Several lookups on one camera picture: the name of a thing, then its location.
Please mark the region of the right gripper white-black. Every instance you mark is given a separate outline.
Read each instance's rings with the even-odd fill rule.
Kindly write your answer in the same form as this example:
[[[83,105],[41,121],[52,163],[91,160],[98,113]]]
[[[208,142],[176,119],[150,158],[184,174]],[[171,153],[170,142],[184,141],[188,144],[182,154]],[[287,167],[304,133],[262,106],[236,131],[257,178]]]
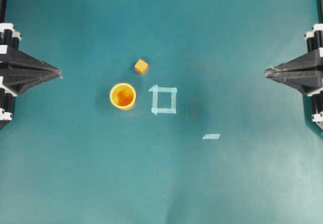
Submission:
[[[308,53],[270,67],[264,74],[267,79],[307,93],[311,99],[311,119],[322,130],[322,24],[314,24],[304,37]]]

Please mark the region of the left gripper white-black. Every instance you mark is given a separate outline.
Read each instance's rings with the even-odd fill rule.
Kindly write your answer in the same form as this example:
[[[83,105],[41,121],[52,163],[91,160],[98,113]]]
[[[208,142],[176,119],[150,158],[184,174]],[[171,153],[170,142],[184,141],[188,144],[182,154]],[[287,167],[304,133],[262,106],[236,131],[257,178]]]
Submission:
[[[13,119],[17,94],[62,75],[60,69],[19,51],[21,40],[14,24],[1,23],[1,130]],[[11,69],[26,69],[27,76],[9,75]]]

